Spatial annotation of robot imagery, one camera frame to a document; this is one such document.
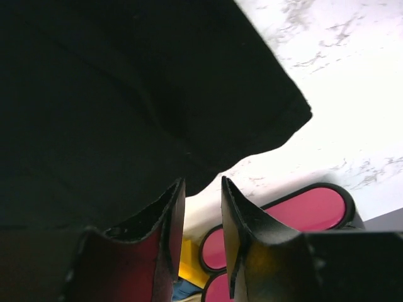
pink oval panel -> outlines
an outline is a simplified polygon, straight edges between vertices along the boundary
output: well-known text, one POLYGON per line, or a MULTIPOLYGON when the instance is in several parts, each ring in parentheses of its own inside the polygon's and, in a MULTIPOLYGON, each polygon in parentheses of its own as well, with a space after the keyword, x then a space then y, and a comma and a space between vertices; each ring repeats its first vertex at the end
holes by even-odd
MULTIPOLYGON (((265 210, 278 221, 298 231, 322 231, 336 226, 344 217, 346 205, 335 190, 317 187, 265 210)), ((211 270, 226 266, 222 228, 205 240, 202 258, 211 270)))
POLYGON ((229 298, 229 287, 227 274, 216 277, 206 289, 204 302, 233 302, 229 298))

black cloth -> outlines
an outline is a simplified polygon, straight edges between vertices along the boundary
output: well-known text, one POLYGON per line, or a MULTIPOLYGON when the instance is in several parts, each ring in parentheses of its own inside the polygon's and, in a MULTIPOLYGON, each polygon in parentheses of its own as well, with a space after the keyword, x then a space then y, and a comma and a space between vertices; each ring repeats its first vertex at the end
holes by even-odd
POLYGON ((0 0, 0 224, 108 228, 309 105, 232 0, 0 0))

blue object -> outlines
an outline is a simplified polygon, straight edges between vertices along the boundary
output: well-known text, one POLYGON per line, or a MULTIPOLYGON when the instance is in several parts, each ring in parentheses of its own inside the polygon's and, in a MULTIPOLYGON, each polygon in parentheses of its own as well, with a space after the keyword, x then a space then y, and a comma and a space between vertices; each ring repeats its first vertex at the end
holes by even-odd
POLYGON ((172 301, 181 301, 186 299, 194 294, 201 293, 202 289, 194 284, 181 279, 179 282, 174 284, 174 293, 172 296, 172 301))

pink plastic object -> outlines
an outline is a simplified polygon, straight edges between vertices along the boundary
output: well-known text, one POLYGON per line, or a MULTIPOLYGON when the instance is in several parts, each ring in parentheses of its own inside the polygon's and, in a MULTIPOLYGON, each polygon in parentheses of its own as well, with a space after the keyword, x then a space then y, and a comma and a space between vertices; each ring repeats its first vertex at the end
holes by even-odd
MULTIPOLYGON (((278 221, 299 231, 321 231, 335 227, 344 217, 346 205, 335 190, 313 188, 265 210, 278 221)), ((226 266, 222 228, 212 232, 203 244, 202 257, 213 271, 226 266)))
POLYGON ((227 274, 216 277, 207 288, 203 302, 233 302, 229 298, 227 274))

yellow plastic block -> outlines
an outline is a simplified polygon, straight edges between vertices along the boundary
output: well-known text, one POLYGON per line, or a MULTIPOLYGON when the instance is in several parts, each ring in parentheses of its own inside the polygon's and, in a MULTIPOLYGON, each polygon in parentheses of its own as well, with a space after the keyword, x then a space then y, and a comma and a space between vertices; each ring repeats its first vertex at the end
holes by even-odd
POLYGON ((190 240, 182 241, 179 277, 204 288, 210 277, 200 266, 198 259, 199 247, 190 240))

